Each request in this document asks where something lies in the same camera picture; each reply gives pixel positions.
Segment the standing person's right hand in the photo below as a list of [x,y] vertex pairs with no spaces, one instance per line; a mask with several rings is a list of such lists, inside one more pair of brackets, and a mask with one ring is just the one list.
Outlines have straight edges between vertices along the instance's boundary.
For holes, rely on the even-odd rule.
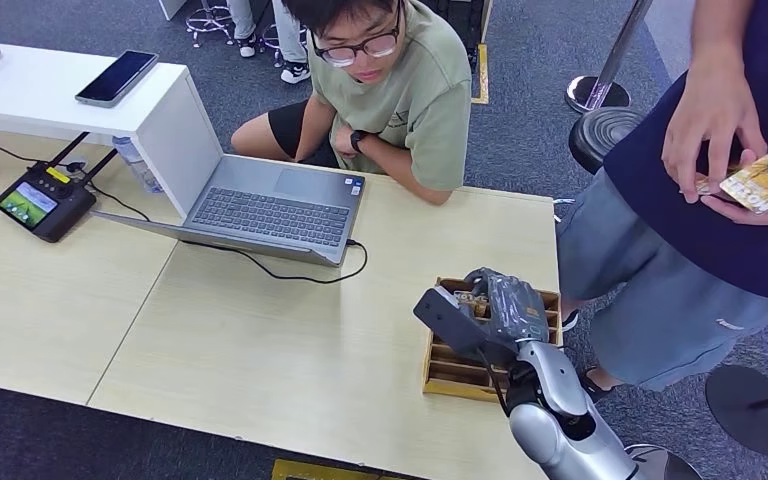
[[702,143],[708,143],[709,188],[716,191],[735,138],[748,151],[745,161],[767,152],[741,50],[725,44],[702,47],[692,54],[662,149],[664,167],[686,202],[699,200],[696,175]]

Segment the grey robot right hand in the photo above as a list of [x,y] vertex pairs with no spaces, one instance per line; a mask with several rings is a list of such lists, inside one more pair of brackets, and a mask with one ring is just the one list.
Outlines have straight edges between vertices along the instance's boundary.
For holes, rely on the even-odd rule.
[[516,276],[487,267],[470,272],[464,281],[474,295],[489,301],[489,337],[500,343],[549,342],[549,325],[541,295]]

